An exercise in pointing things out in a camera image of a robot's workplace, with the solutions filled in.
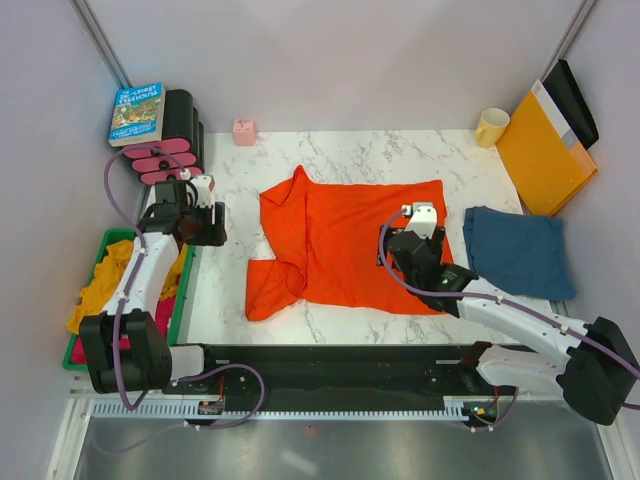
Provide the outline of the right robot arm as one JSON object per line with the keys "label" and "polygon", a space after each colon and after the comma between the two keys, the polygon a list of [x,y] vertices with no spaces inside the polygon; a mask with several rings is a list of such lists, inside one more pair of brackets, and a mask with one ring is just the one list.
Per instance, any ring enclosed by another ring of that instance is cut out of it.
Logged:
{"label": "right robot arm", "polygon": [[490,385],[557,396],[599,425],[613,424],[639,381],[639,362],[620,327],[599,316],[570,318],[518,300],[476,273],[442,260],[442,227],[421,237],[383,224],[377,262],[430,309],[498,330],[524,345],[510,350],[476,343],[458,381],[477,394]]}

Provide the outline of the orange t-shirt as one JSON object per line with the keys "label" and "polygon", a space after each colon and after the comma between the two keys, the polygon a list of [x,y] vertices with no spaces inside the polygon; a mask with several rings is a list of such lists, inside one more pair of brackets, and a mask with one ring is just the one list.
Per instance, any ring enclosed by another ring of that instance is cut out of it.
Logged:
{"label": "orange t-shirt", "polygon": [[377,265],[381,226],[402,206],[427,202],[447,216],[443,184],[315,183],[303,167],[263,191],[260,222],[275,255],[248,263],[245,314],[263,321],[305,300],[402,315],[430,315]]}

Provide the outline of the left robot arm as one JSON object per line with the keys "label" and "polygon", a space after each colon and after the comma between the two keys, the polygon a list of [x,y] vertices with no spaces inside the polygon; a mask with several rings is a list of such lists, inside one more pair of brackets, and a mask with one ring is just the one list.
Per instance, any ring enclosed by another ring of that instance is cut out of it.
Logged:
{"label": "left robot arm", "polygon": [[185,245],[226,242],[225,204],[214,202],[210,175],[154,186],[155,202],[134,229],[134,249],[116,291],[84,317],[79,336],[89,377],[100,394],[166,387],[173,359],[155,320],[165,279]]}

